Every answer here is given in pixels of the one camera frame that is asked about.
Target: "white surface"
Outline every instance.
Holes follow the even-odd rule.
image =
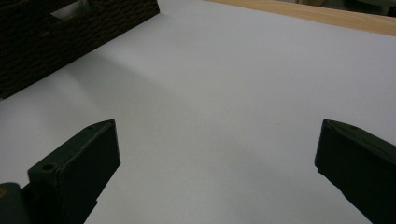
[[[86,223],[369,223],[314,165],[323,119],[395,144],[396,38],[198,0],[0,102],[0,181],[82,128],[122,165]]]

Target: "wooden surface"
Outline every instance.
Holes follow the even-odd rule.
[[[396,35],[396,18],[343,11],[324,7],[311,7],[274,0],[207,0],[237,7],[246,7],[260,11],[274,12],[309,21],[318,21],[331,25],[357,30]]]

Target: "dark brown basket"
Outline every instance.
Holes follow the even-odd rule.
[[[88,0],[61,21],[51,12],[77,0],[0,0],[0,99],[73,62],[160,12],[156,0]]]

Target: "wicker basket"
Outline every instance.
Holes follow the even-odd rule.
[[[61,21],[50,13],[77,0],[0,1],[0,99],[73,62],[160,12],[156,0],[88,0]]]

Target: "screw hole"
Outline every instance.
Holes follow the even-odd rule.
[[[43,166],[44,171],[50,171],[50,170],[53,170],[54,168],[55,168],[54,164],[47,164],[47,165]]]

